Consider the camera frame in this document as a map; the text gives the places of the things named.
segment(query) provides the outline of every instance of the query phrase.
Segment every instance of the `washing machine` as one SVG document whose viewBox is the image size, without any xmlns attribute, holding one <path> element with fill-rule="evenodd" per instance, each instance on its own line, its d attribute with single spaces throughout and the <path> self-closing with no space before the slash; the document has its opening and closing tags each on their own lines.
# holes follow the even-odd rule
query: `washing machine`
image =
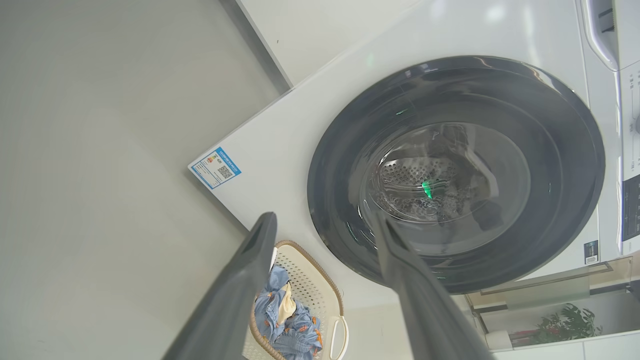
<svg viewBox="0 0 640 360">
<path fill-rule="evenodd" d="M 384 213 L 451 293 L 640 247 L 637 1 L 424 1 L 189 170 L 314 256 L 345 307 L 397 301 Z"/>
</svg>

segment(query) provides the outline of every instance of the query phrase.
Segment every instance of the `washing machine drum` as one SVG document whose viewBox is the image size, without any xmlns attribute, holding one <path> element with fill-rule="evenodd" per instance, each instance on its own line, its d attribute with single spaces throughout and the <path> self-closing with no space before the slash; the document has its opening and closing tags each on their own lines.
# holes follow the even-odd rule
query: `washing machine drum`
<svg viewBox="0 0 640 360">
<path fill-rule="evenodd" d="M 600 195 L 604 148 L 585 104 L 535 67 L 465 56 L 376 83 L 331 123 L 308 205 L 326 246 L 384 284 L 382 211 L 451 293 L 521 277 L 560 253 Z"/>
</svg>

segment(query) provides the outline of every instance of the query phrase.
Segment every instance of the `potted plant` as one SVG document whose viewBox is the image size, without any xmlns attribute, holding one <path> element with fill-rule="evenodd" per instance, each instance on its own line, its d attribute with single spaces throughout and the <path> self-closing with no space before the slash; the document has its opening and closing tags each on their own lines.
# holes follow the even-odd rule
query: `potted plant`
<svg viewBox="0 0 640 360">
<path fill-rule="evenodd" d="M 542 318 L 542 322 L 536 326 L 538 330 L 531 336 L 531 343 L 553 343 L 601 335 L 602 326 L 595 326 L 595 317 L 589 309 L 567 304 L 560 315 L 555 313 Z"/>
</svg>

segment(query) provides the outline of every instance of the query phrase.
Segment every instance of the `woven laundry basket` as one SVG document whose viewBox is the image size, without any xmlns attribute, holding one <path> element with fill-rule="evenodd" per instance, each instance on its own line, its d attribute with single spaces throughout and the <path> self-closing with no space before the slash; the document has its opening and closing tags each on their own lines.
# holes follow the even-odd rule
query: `woven laundry basket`
<svg viewBox="0 0 640 360">
<path fill-rule="evenodd" d="M 320 319 L 323 349 L 314 360 L 341 360 L 349 344 L 349 328 L 344 319 L 342 297 L 333 281 L 318 263 L 297 243 L 281 241 L 275 245 L 275 264 L 285 268 L 291 281 L 293 299 L 309 308 L 311 315 Z M 332 354 L 338 326 L 344 327 L 342 348 Z M 285 360 L 269 341 L 260 335 L 255 323 L 255 308 L 251 308 L 249 329 L 242 355 L 248 360 Z"/>
</svg>

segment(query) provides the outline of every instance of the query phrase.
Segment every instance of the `gray floor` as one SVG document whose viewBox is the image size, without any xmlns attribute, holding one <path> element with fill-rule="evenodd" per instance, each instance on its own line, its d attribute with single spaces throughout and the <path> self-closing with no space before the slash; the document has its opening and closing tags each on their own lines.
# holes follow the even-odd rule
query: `gray floor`
<svg viewBox="0 0 640 360">
<path fill-rule="evenodd" d="M 186 165 L 282 92 L 217 0 L 0 3 L 0 359 L 159 359 L 246 230 Z"/>
</svg>

